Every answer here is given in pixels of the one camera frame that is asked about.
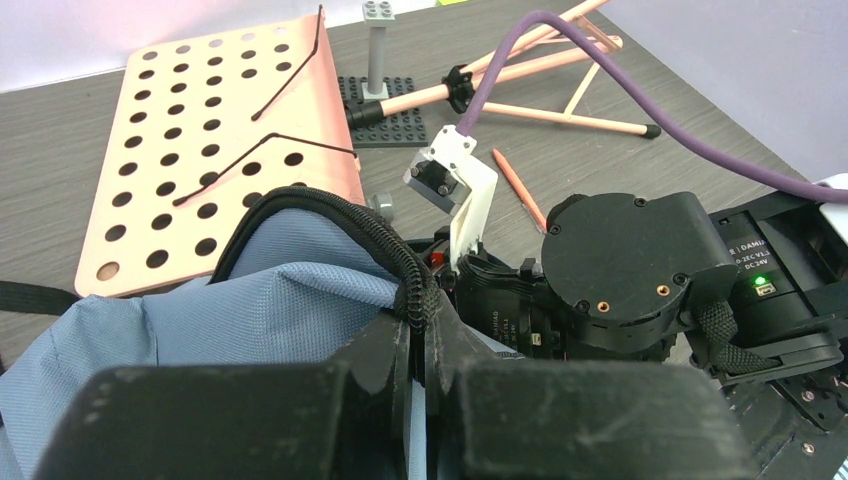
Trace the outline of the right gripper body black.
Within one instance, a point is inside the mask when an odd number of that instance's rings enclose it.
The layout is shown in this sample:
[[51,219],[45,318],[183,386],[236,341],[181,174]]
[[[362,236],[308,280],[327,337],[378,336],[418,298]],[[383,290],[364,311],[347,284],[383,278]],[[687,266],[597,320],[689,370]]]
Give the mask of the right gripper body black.
[[563,307],[535,259],[511,268],[479,244],[451,268],[445,231],[408,245],[430,268],[462,322],[498,356],[564,359]]

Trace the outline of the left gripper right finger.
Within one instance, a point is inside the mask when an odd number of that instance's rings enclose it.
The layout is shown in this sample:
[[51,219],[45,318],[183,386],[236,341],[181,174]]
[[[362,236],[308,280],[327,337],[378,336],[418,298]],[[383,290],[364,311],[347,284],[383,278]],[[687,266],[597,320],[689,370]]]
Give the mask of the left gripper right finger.
[[504,359],[441,300],[425,333],[431,479],[752,479],[726,401],[693,368]]

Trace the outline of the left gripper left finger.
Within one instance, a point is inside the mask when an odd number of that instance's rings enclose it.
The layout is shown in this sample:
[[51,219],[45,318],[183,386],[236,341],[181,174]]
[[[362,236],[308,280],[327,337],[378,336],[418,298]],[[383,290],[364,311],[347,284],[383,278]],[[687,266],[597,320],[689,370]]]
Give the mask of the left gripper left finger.
[[404,479],[411,332],[378,313],[328,359],[114,368],[75,397],[39,479]]

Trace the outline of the blue fabric backpack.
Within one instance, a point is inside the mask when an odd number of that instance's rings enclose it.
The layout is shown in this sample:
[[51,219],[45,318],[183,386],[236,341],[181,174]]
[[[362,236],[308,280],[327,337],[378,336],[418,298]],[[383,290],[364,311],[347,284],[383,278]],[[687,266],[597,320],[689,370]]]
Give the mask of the blue fabric backpack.
[[55,317],[1,376],[1,475],[30,479],[71,401],[121,366],[323,360],[394,300],[396,280],[319,213],[273,211],[222,281],[119,299],[5,282],[1,307]]

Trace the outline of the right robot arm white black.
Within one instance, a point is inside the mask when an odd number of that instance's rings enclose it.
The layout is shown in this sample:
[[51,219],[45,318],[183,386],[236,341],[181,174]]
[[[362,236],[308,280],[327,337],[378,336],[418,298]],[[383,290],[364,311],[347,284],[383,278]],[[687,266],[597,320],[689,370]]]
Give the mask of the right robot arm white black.
[[847,475],[847,208],[775,192],[575,194],[518,267],[450,235],[420,248],[461,319],[512,356],[662,362],[679,335],[762,479]]

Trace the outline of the orange pen vertical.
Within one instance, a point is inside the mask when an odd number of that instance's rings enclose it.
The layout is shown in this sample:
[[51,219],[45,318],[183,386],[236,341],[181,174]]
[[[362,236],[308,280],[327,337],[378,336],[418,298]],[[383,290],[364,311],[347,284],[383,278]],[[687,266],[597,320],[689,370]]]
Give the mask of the orange pen vertical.
[[528,213],[532,217],[539,231],[542,233],[546,233],[548,231],[546,217],[542,214],[533,196],[531,195],[523,181],[520,179],[516,171],[513,169],[510,162],[498,149],[493,149],[492,155],[496,165],[501,170],[506,181],[515,192],[522,205],[527,209]]

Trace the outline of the pink folding stand legs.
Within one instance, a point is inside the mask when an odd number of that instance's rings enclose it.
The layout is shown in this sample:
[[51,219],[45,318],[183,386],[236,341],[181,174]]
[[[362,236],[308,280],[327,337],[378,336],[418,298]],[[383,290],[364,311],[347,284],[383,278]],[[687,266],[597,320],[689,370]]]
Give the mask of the pink folding stand legs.
[[[561,109],[557,108],[557,102],[542,109],[489,100],[484,104],[483,111],[526,120],[635,135],[649,140],[661,135],[661,128],[655,124],[609,120],[577,113],[575,109],[601,71],[601,66],[590,62],[590,57],[584,51],[550,27],[539,26],[521,36],[508,54],[508,59],[512,61],[540,46],[555,44],[563,44],[567,48],[523,62],[511,63],[502,68],[497,81],[503,83],[541,75],[543,78],[534,81],[527,93],[529,98],[537,97],[559,88],[553,81],[553,70],[573,64],[589,64],[582,79],[570,93],[568,102],[563,104]],[[345,114],[353,143],[356,146],[373,148],[425,145],[423,121],[418,118],[420,109],[445,101],[456,113],[465,113],[473,96],[482,91],[483,76],[492,63],[493,57],[487,55],[468,65],[454,66],[437,84],[423,89],[417,89],[410,78],[387,77],[384,80],[389,87],[389,97],[383,100],[363,98],[362,83],[365,78],[360,78],[359,83],[355,84],[354,77],[341,77],[340,91],[345,101]]]

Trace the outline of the pink perforated stand board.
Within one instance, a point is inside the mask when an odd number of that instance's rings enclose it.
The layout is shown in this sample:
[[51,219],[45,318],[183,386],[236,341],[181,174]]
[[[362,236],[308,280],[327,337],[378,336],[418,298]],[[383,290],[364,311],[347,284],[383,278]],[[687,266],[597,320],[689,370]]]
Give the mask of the pink perforated stand board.
[[364,200],[325,12],[127,60],[74,287],[119,297],[210,273],[283,186]]

